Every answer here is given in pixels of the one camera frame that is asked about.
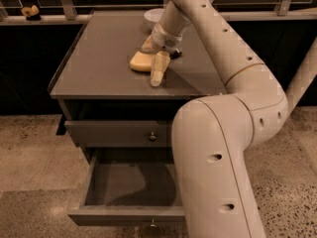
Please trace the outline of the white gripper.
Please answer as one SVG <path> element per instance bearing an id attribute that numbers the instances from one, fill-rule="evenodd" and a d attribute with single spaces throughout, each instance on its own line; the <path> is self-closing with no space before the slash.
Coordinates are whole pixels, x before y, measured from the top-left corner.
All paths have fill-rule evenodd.
<path id="1" fill-rule="evenodd" d="M 170 63 L 169 53 L 173 53 L 181 41 L 182 37 L 170 34 L 160 23 L 157 23 L 152 30 L 152 34 L 142 44 L 141 50 L 143 53 L 153 54 L 155 51 L 160 51 L 152 61 L 151 85 L 153 87 L 160 86 Z"/>

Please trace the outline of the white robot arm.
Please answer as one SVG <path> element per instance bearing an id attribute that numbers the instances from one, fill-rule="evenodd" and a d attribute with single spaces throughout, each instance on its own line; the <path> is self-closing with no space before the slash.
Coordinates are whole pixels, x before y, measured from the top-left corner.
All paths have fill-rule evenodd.
<path id="1" fill-rule="evenodd" d="M 169 52 L 197 31 L 226 92 L 187 102 L 171 128 L 190 238 L 265 238 L 244 151 L 272 138 L 316 75 L 309 49 L 287 88 L 215 10 L 212 0 L 170 0 L 145 46 Z"/>

